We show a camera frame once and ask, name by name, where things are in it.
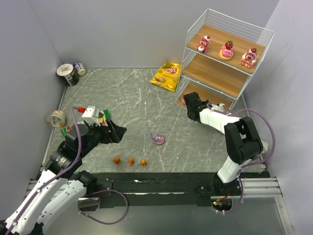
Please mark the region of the pink bear cake toy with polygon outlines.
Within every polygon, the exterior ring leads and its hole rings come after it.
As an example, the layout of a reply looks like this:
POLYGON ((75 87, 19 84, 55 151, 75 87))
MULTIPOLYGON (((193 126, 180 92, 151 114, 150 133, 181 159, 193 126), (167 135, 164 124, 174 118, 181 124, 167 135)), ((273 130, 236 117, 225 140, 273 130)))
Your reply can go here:
POLYGON ((257 52, 258 49, 257 48, 251 48, 248 52, 246 52, 240 61, 240 64, 242 66, 247 67, 248 69, 252 68, 253 65, 256 63, 257 61, 257 52))

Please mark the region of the pink bear cream hat toy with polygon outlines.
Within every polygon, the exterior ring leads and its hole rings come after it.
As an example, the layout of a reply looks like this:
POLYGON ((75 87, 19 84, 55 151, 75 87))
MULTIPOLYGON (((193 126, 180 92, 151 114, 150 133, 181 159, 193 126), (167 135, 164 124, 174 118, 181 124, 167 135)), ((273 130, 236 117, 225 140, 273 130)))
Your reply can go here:
POLYGON ((197 50, 202 53, 207 53, 209 44, 210 44, 210 36, 208 35, 202 36, 199 44, 197 45, 197 50))

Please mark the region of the pink bear strawberry donut toy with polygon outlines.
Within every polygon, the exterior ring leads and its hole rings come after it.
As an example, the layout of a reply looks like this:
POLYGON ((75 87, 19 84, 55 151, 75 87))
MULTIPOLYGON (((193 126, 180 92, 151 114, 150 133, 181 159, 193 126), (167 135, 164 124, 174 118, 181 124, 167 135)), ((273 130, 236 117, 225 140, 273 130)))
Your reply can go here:
POLYGON ((219 57, 223 60, 229 61, 234 55, 233 41, 228 40, 224 46, 222 46, 219 57))

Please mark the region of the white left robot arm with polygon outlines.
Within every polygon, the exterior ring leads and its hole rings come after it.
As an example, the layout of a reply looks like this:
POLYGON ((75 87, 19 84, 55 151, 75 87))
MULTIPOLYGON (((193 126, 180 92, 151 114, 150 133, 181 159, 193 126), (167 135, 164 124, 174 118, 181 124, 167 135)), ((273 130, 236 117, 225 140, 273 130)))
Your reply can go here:
POLYGON ((6 220, 0 222, 2 235, 42 235, 48 222, 78 198, 92 194, 97 178, 87 171, 75 173, 82 159, 98 144, 120 143, 127 129, 114 124, 75 124, 66 129, 65 140, 53 152, 35 187, 6 220))

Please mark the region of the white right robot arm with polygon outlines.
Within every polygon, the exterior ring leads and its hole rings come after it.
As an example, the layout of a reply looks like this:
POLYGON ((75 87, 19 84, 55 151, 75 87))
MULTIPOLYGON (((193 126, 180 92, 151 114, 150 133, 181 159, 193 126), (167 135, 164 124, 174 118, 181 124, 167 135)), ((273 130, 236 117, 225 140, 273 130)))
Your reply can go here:
POLYGON ((183 101, 191 120, 224 134, 228 156, 214 175, 213 187, 215 191, 225 190, 239 176, 241 168, 263 151, 255 124, 250 117, 239 118, 222 112, 221 106, 200 100, 196 92, 185 94, 183 101))

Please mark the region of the purple bunny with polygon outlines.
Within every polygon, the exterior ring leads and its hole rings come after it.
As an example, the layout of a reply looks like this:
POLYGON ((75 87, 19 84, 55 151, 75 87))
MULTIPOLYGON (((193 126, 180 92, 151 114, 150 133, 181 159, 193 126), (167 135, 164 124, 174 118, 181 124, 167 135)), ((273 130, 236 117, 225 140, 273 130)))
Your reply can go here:
POLYGON ((161 144, 163 144, 165 142, 165 137, 162 134, 150 133, 150 138, 157 145, 161 145, 161 144))

